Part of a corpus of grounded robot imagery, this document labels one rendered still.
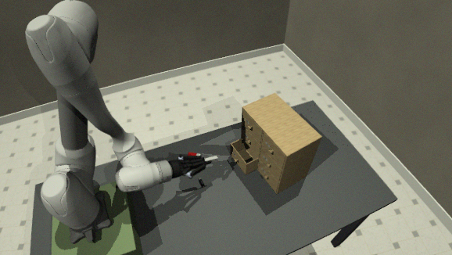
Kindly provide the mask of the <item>small wooden chest of drawers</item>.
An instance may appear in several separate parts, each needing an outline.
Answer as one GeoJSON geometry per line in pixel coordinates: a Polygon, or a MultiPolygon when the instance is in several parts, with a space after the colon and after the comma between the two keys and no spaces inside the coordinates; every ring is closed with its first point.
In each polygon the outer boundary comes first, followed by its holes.
{"type": "MultiPolygon", "coordinates": [[[[322,136],[276,93],[242,107],[286,155],[276,194],[307,176],[322,136]]],[[[263,147],[263,146],[262,146],[263,147]]]]}

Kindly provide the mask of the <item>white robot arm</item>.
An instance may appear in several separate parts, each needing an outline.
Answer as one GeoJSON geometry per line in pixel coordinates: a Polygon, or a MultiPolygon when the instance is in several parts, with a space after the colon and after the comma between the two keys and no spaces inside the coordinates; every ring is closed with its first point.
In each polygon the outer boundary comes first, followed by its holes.
{"type": "Polygon", "coordinates": [[[85,237],[95,241],[97,231],[112,225],[105,194],[94,191],[96,149],[88,134],[88,120],[112,136],[113,151],[123,166],[116,172],[122,192],[149,189],[170,181],[173,175],[168,161],[150,163],[138,138],[127,133],[108,111],[90,65],[98,25],[87,3],[65,0],[48,15],[34,18],[25,31],[34,61],[57,91],[59,111],[55,170],[41,187],[41,200],[53,217],[70,227],[73,244],[85,237]]]}

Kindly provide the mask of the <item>wooden drawer front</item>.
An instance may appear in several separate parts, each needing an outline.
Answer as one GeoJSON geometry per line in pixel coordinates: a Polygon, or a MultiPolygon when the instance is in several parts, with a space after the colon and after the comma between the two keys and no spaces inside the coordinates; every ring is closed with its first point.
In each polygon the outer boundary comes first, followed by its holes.
{"type": "Polygon", "coordinates": [[[249,131],[242,125],[242,137],[255,152],[255,154],[260,155],[260,144],[259,142],[249,133],[249,131]]]}
{"type": "Polygon", "coordinates": [[[242,123],[255,137],[255,139],[259,143],[261,143],[262,129],[256,124],[256,122],[248,115],[248,113],[245,110],[243,110],[242,123]]]}
{"type": "Polygon", "coordinates": [[[259,162],[258,171],[263,175],[264,179],[269,183],[269,185],[273,188],[273,190],[275,192],[277,192],[279,182],[272,175],[272,173],[265,167],[265,165],[261,162],[261,160],[259,162]]]}
{"type": "Polygon", "coordinates": [[[230,150],[231,156],[240,166],[245,175],[257,169],[259,158],[254,151],[251,150],[243,138],[231,143],[230,150]]]}
{"type": "Polygon", "coordinates": [[[262,146],[282,169],[286,155],[272,142],[272,140],[265,133],[263,133],[262,146]]]}
{"type": "Polygon", "coordinates": [[[282,169],[273,161],[273,159],[268,155],[268,153],[264,150],[262,146],[260,151],[260,159],[262,160],[266,167],[269,167],[268,168],[269,171],[279,181],[282,174],[282,169]]]}

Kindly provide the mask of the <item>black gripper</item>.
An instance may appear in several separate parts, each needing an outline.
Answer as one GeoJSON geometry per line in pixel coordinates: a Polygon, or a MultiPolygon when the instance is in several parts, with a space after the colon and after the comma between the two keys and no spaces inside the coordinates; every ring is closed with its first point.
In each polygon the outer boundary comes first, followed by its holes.
{"type": "Polygon", "coordinates": [[[168,163],[171,165],[173,171],[172,178],[187,175],[190,179],[192,179],[194,175],[198,174],[200,171],[203,171],[207,164],[216,163],[217,159],[217,156],[204,159],[204,157],[201,158],[201,156],[184,156],[180,154],[177,160],[170,160],[168,163]]]}

